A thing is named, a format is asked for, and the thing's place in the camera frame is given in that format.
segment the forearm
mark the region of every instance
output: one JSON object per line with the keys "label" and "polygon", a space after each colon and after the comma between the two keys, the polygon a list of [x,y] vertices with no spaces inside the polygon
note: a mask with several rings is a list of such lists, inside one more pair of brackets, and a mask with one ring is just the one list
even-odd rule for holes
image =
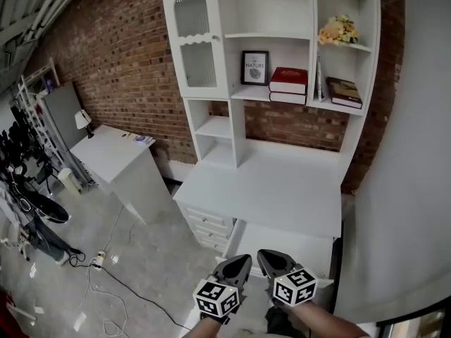
{"label": "forearm", "polygon": [[222,324],[211,318],[204,318],[196,324],[183,338],[214,338]]}
{"label": "forearm", "polygon": [[335,317],[313,302],[300,304],[292,311],[320,338],[360,338],[368,335],[355,324]]}

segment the white desk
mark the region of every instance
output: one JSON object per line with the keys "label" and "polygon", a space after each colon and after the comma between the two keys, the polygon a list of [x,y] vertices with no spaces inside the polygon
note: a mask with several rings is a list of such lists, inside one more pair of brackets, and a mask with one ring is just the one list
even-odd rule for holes
{"label": "white desk", "polygon": [[134,142],[123,130],[101,125],[70,152],[106,193],[115,192],[124,206],[145,223],[173,212],[174,204],[148,144]]}
{"label": "white desk", "polygon": [[292,153],[252,144],[237,169],[200,161],[174,196],[199,243],[218,262],[259,249],[290,254],[327,285],[332,244],[341,236],[341,194],[334,154]]}

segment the power strip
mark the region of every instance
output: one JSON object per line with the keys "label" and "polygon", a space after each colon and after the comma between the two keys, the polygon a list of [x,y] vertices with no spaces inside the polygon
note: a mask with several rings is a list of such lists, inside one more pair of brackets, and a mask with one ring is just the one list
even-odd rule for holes
{"label": "power strip", "polygon": [[93,264],[98,265],[99,267],[102,267],[104,264],[106,253],[104,251],[99,251],[97,253],[97,256],[94,258]]}

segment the concrete floor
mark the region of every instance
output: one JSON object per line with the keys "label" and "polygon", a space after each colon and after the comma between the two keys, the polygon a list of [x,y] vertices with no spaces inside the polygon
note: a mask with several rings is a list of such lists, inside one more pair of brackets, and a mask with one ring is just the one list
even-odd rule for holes
{"label": "concrete floor", "polygon": [[[49,226],[74,248],[86,253],[85,264],[104,248],[122,204],[112,194],[97,188],[80,198],[66,190],[56,195],[72,218],[64,225]],[[30,249],[25,261],[17,250],[1,248],[1,285],[16,305],[37,316],[32,324],[18,317],[25,334],[40,338],[105,337],[103,321],[122,326],[122,303],[113,297],[88,291],[86,268],[63,267],[40,251]],[[104,267],[138,294],[155,300],[177,323],[183,324],[192,307],[192,292],[201,278],[216,266],[215,251],[202,248],[181,214],[145,225],[126,209],[122,210],[111,242],[106,248]],[[95,289],[120,296],[126,305],[125,333],[130,337],[177,337],[175,326],[159,308],[132,295],[105,272],[90,268]],[[44,314],[36,314],[34,307]],[[112,325],[110,334],[116,333]]]}

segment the red brick wall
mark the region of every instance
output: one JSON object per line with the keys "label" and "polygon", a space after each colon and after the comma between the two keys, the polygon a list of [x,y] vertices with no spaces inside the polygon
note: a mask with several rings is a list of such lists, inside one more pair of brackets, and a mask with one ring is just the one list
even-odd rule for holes
{"label": "red brick wall", "polygon": [[[382,0],[381,57],[359,148],[345,178],[356,189],[371,165],[395,97],[402,61],[404,0]],[[52,56],[61,80],[74,81],[94,124],[157,139],[170,159],[194,163],[178,91],[162,0],[74,0],[46,33],[27,72]],[[211,105],[226,114],[223,105]],[[283,103],[246,103],[253,139],[338,151],[348,115]]]}

